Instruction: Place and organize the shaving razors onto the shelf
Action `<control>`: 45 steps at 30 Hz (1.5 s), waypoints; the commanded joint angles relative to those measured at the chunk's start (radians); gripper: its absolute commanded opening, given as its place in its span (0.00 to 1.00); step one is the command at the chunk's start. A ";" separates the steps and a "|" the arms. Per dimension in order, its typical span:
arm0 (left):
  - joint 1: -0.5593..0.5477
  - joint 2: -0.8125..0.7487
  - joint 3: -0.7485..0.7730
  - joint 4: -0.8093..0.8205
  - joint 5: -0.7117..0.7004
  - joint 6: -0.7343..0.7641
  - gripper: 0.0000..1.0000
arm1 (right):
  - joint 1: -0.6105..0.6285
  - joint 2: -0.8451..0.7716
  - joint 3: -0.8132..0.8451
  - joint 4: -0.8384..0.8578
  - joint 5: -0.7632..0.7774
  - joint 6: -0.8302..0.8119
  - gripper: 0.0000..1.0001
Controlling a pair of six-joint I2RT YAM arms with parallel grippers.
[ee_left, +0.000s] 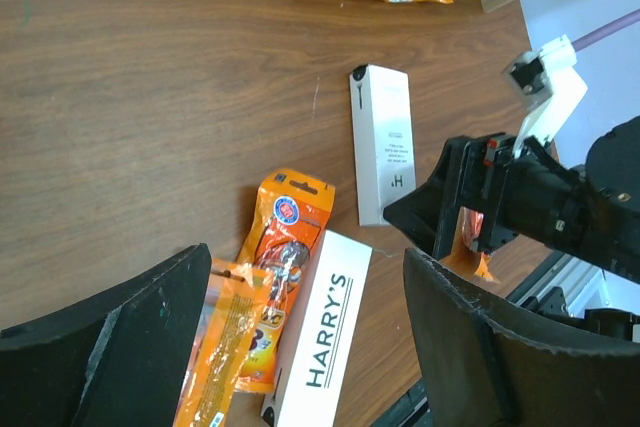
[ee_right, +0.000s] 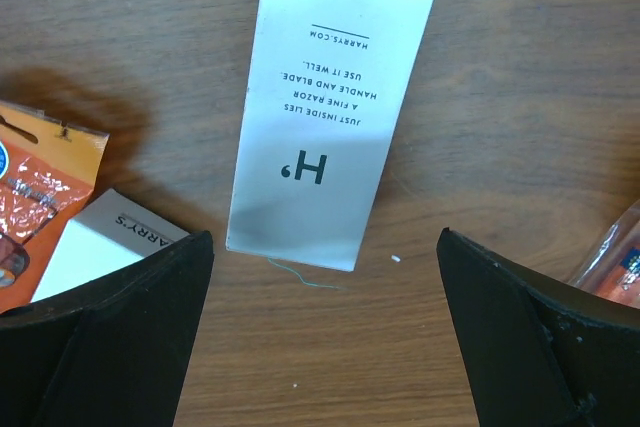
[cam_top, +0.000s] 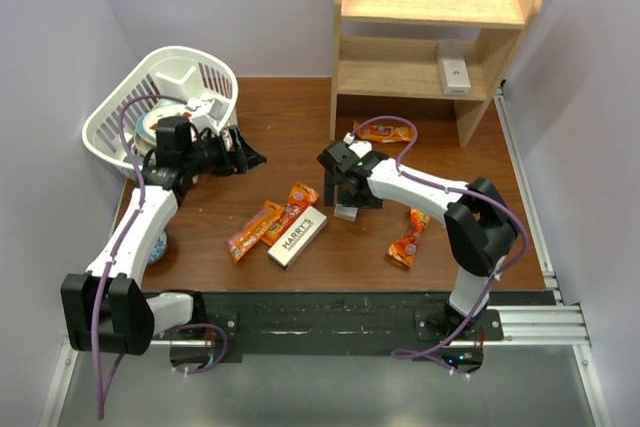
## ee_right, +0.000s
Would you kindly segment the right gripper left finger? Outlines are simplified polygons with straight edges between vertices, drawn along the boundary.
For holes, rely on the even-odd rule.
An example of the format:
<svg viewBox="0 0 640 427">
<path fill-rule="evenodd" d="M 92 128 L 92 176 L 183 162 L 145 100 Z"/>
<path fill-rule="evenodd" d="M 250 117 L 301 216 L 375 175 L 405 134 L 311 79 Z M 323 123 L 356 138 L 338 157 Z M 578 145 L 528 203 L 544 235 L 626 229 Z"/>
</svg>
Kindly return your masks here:
<svg viewBox="0 0 640 427">
<path fill-rule="evenodd" d="M 213 263 L 201 231 L 3 313 L 2 425 L 173 425 Z"/>
</svg>

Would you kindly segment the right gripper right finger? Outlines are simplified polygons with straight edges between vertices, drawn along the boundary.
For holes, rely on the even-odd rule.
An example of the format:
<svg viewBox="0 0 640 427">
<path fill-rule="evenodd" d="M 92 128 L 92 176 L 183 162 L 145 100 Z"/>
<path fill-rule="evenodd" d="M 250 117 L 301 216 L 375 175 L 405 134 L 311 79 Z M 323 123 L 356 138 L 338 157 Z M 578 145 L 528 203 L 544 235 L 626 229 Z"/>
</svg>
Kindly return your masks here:
<svg viewBox="0 0 640 427">
<path fill-rule="evenodd" d="M 480 425 L 638 425 L 638 309 L 450 229 L 436 251 Z"/>
</svg>

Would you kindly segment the white Harry's razor box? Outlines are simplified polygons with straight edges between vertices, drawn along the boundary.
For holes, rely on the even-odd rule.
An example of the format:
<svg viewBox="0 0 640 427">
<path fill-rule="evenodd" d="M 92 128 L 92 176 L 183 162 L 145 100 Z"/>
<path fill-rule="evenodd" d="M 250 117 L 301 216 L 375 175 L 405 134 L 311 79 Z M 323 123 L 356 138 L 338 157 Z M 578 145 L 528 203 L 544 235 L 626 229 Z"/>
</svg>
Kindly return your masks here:
<svg viewBox="0 0 640 427">
<path fill-rule="evenodd" d="M 144 259 L 188 233 L 109 189 L 69 222 L 32 296 L 58 295 Z"/>
</svg>

